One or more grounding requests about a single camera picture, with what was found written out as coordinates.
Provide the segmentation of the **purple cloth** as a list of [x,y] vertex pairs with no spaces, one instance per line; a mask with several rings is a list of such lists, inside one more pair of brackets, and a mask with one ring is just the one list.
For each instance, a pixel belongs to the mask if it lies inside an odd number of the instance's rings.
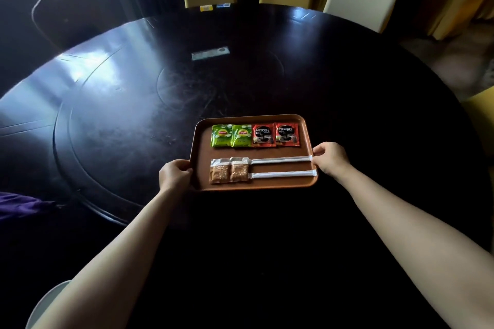
[[0,222],[46,214],[55,207],[55,202],[0,191]]

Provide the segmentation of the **brown plastic tray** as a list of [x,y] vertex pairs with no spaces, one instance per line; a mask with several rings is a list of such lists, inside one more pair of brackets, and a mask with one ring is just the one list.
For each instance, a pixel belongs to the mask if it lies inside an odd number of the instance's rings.
[[[213,125],[262,125],[269,123],[295,123],[299,126],[299,146],[277,147],[212,147],[210,145]],[[190,162],[194,169],[191,184],[199,192],[227,192],[262,189],[308,188],[318,180],[314,176],[255,178],[248,182],[209,183],[210,161],[215,158],[248,157],[251,160],[262,158],[294,158],[312,155],[312,146],[304,118],[297,114],[275,114],[226,118],[207,118],[196,124],[192,142]]]

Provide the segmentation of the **dark wooden chair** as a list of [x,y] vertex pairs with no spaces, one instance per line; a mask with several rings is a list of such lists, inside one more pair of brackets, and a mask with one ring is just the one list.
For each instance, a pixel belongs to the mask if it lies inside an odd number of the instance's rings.
[[38,0],[31,19],[58,51],[66,51],[110,27],[96,0]]

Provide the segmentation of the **white covered chair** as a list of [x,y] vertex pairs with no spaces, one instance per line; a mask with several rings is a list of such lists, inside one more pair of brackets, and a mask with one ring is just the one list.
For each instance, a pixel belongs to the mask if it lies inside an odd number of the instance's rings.
[[384,32],[396,0],[327,0],[323,12]]

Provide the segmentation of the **person's right hand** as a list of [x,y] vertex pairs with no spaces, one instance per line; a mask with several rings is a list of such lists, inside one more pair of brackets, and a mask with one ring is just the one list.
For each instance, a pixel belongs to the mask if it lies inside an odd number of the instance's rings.
[[329,149],[326,153],[313,156],[313,162],[323,173],[336,180],[344,178],[352,169],[345,149],[336,142],[329,142]]

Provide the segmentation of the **pale rectangular card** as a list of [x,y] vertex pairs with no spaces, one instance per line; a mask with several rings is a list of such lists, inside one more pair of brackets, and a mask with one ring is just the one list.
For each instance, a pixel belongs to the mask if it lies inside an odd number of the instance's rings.
[[223,46],[219,48],[193,52],[191,53],[191,59],[192,61],[198,61],[198,60],[205,60],[205,59],[225,56],[228,54],[230,54],[229,48],[227,46]]

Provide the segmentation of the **green tea bag packet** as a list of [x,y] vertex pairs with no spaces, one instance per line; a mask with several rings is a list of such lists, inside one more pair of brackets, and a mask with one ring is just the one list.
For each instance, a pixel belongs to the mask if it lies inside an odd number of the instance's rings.
[[250,148],[252,147],[252,125],[240,124],[231,127],[231,147],[232,148]]
[[210,146],[213,148],[231,147],[232,127],[232,124],[213,125]]

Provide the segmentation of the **white paper-wrapped stirrer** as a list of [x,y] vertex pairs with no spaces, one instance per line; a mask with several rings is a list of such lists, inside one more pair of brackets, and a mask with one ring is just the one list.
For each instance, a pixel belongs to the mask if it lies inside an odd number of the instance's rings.
[[313,177],[318,176],[317,170],[298,170],[298,171],[276,171],[276,172],[251,172],[248,179],[269,179],[284,177]]
[[250,165],[262,165],[262,164],[285,164],[285,163],[301,163],[312,162],[313,156],[295,156],[295,157],[277,157],[277,158],[260,158],[260,159],[248,159]]

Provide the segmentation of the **person's right forearm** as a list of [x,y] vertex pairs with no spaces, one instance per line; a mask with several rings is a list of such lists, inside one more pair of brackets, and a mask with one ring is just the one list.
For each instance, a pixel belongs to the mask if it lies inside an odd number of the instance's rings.
[[327,172],[451,329],[494,329],[494,256],[350,164]]

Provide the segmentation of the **clear brown sugar packet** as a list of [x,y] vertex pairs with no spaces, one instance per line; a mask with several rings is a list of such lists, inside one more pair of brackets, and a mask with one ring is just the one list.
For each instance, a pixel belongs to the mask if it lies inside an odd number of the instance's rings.
[[223,184],[231,182],[230,158],[212,159],[209,170],[210,184]]
[[250,159],[248,157],[230,158],[230,182],[244,182],[249,180]]

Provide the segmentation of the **red instant coffee packet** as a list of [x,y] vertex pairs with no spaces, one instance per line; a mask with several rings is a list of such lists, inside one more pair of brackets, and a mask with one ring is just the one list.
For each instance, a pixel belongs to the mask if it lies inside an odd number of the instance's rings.
[[275,125],[270,124],[255,124],[252,128],[252,147],[265,148],[276,147],[275,142]]
[[300,146],[298,123],[275,123],[275,144],[277,146]]

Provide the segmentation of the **white round stool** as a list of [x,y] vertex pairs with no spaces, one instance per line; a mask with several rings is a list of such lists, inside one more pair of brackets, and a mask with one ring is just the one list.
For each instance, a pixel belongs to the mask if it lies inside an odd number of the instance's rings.
[[34,324],[39,320],[46,309],[52,304],[52,302],[58,297],[60,292],[71,282],[71,280],[59,283],[50,289],[36,304],[31,312],[29,319],[26,323],[25,329],[32,329]]

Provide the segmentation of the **person's left hand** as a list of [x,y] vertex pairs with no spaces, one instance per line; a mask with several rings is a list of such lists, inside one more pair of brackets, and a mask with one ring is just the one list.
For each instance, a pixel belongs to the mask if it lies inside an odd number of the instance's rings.
[[184,175],[183,172],[180,172],[175,166],[176,160],[166,163],[160,169],[158,173],[160,192],[170,191],[175,194],[182,194],[189,189],[192,174],[188,176]]

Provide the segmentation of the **person's left forearm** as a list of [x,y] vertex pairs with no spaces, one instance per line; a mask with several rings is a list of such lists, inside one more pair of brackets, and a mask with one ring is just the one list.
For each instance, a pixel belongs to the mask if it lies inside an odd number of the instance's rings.
[[187,191],[166,186],[80,270],[32,329],[125,329],[171,215]]

